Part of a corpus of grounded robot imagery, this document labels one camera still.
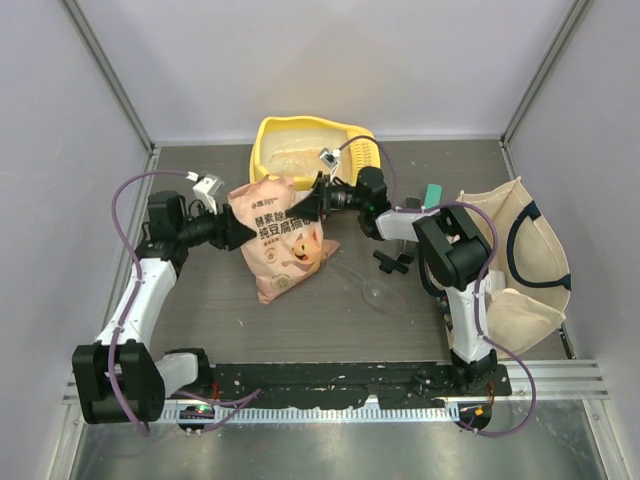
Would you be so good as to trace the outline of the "pink cat litter bag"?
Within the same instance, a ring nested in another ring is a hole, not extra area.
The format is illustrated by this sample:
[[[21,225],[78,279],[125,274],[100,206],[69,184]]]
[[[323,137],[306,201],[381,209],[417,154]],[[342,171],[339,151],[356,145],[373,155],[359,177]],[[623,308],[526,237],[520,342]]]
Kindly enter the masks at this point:
[[[256,278],[262,304],[314,275],[340,247],[339,242],[324,237],[320,222],[286,213],[305,196],[295,189],[291,178],[279,175],[268,175],[228,194],[236,219],[256,233],[241,252]]]

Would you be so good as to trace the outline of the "black bag clip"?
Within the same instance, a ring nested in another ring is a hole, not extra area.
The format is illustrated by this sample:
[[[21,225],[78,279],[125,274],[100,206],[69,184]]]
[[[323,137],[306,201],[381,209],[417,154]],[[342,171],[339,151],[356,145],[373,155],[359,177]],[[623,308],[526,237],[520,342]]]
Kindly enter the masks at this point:
[[[375,250],[373,257],[379,262],[378,268],[382,272],[392,274],[394,271],[397,271],[403,275],[408,273],[409,265],[414,259],[413,256],[405,253],[399,254],[397,258],[392,258],[380,250]]]

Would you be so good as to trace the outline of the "clear plastic scoop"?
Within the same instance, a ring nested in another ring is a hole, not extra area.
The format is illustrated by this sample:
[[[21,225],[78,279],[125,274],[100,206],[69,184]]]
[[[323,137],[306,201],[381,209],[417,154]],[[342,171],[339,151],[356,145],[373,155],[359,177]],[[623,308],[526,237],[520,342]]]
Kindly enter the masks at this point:
[[[363,276],[342,262],[331,261],[329,265],[345,279],[358,286],[364,301],[372,308],[386,315],[402,315],[405,312],[406,304],[403,298],[387,284]]]

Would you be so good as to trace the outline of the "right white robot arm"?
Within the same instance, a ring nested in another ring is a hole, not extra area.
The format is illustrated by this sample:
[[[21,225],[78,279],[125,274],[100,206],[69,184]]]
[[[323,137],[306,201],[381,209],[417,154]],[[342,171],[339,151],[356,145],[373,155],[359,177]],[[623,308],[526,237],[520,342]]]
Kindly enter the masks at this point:
[[[319,221],[332,210],[356,211],[366,237],[417,245],[422,277],[434,278],[446,295],[453,332],[451,383],[465,395],[477,393],[497,369],[496,348],[487,337],[492,247],[469,215],[471,209],[461,202],[431,209],[394,207],[382,170],[365,167],[353,186],[319,174],[310,192],[286,210],[288,217],[306,221]]]

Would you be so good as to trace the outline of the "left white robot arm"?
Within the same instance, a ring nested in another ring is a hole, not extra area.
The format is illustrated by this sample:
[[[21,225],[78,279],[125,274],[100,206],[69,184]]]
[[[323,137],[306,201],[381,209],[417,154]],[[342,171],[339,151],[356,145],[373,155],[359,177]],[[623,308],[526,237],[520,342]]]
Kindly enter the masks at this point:
[[[175,191],[150,195],[147,214],[146,234],[111,320],[93,343],[72,355],[79,404],[89,424],[146,426],[159,419],[165,400],[179,390],[193,399],[211,391],[213,374],[203,349],[174,349],[154,360],[150,340],[191,248],[209,243],[232,251],[256,237],[229,205],[189,217]]]

